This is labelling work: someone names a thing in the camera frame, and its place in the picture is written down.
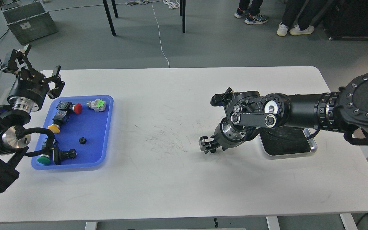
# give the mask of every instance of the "sneaker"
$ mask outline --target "sneaker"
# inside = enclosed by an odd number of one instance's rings
[[[249,13],[249,8],[246,9],[246,10],[241,10],[241,8],[238,7],[238,9],[236,10],[234,16],[237,18],[237,19],[240,19],[242,18],[243,16],[247,15]]]
[[[269,19],[268,16],[263,15],[261,13],[258,13],[255,16],[249,15],[249,17],[247,19],[245,19],[245,23],[247,23],[248,25],[263,24],[263,23],[267,22],[268,19]]]
[[[299,25],[295,25],[294,28],[290,29],[289,33],[291,35],[294,35],[294,36],[296,36],[296,35],[303,35],[303,34],[304,35],[309,35],[309,34],[313,33],[313,31],[314,31],[314,27],[311,26],[311,25],[307,29],[304,29],[304,30],[301,30],[299,28]]]
[[[288,26],[285,26],[284,24],[280,23],[278,26],[278,31],[276,31],[276,33],[281,36],[284,37],[287,33],[288,33]]]

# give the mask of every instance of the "blue tray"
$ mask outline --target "blue tray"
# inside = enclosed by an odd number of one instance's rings
[[[86,106],[87,101],[94,101],[95,99],[102,99],[106,102],[106,110],[103,112],[95,112]],[[59,102],[72,102],[73,104],[80,103],[83,107],[81,114],[71,114],[69,121],[60,127],[60,133],[55,134],[59,149],[67,151],[69,149],[76,149],[77,156],[75,159],[63,160],[61,165],[51,163],[43,165],[37,162],[38,157],[33,157],[31,165],[36,170],[46,169],[74,169],[94,167],[103,162],[106,157],[106,148],[108,142],[111,112],[113,110],[113,98],[109,95],[98,96],[68,96],[55,99],[48,111],[44,128],[52,124],[52,118],[57,112],[56,106]],[[80,144],[79,138],[85,137],[86,144]],[[36,144],[35,150],[42,148],[42,143],[47,136],[41,134]]]

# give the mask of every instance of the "black robotic arm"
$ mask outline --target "black robotic arm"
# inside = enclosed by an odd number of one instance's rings
[[[276,127],[314,128],[344,133],[353,145],[368,145],[368,73],[353,79],[339,92],[293,95],[257,91],[234,92],[231,88],[211,98],[223,106],[226,117],[211,137],[200,137],[204,153],[236,147],[254,139],[262,130]],[[353,138],[361,128],[365,138]]]
[[[9,104],[0,105],[0,155],[13,154],[8,162],[0,159],[0,193],[19,177],[15,168],[24,156],[51,155],[54,150],[55,136],[52,131],[46,128],[25,129],[23,126],[30,121],[31,112],[42,108],[46,95],[51,99],[58,97],[65,83],[60,79],[60,66],[48,78],[32,68],[27,57],[30,48],[27,45],[23,50],[13,50],[2,65],[3,72],[14,74],[16,80],[7,98]],[[50,82],[55,83],[52,90],[48,85]],[[33,133],[47,135],[46,146],[27,153],[30,134]]]

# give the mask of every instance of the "table leg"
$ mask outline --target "table leg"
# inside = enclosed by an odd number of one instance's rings
[[[113,11],[114,11],[114,16],[116,16],[116,18],[119,18],[119,15],[117,13],[117,8],[116,8],[116,4],[114,3],[114,0],[111,0],[111,5],[113,6]]]
[[[355,220],[351,213],[340,214],[341,221],[343,222],[344,229],[346,230],[357,230]]]
[[[278,217],[266,217],[266,223],[268,230],[280,230]]]
[[[183,16],[183,33],[185,33],[185,1],[186,0],[181,0],[182,9],[181,9],[181,6],[180,6],[180,9],[182,10],[182,16]]]
[[[97,221],[86,222],[85,230],[96,230]]]
[[[116,36],[116,32],[114,31],[113,21],[111,20],[109,6],[107,5],[107,0],[103,0],[103,5],[105,6],[105,11],[106,11],[106,15],[108,17],[111,34],[115,37]]]

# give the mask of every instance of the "concrete floor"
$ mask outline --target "concrete floor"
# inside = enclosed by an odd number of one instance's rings
[[[22,0],[27,4],[31,0]],[[187,32],[181,32],[178,9],[154,3],[162,45],[171,67],[315,66],[330,90],[346,86],[368,72],[368,41],[329,41],[320,25],[312,35],[276,35],[285,5],[266,0],[261,11],[270,19],[264,25],[246,25],[234,18],[236,0],[188,0]],[[45,9],[101,4],[100,0],[51,0]],[[118,5],[114,19],[117,37],[111,31],[102,6],[51,12],[59,32],[32,41],[29,60],[37,70],[166,68],[160,51],[159,32],[151,4]],[[6,31],[0,12],[0,37]],[[11,32],[0,42],[0,56],[22,45]],[[0,75],[0,95],[15,77]],[[92,76],[92,82],[100,81]],[[222,218],[219,227],[267,229],[265,218]],[[280,217],[286,229],[343,229],[338,215]],[[83,229],[83,222],[0,224],[0,229]],[[99,223],[98,229],[213,228],[212,218],[179,220],[117,221]]]

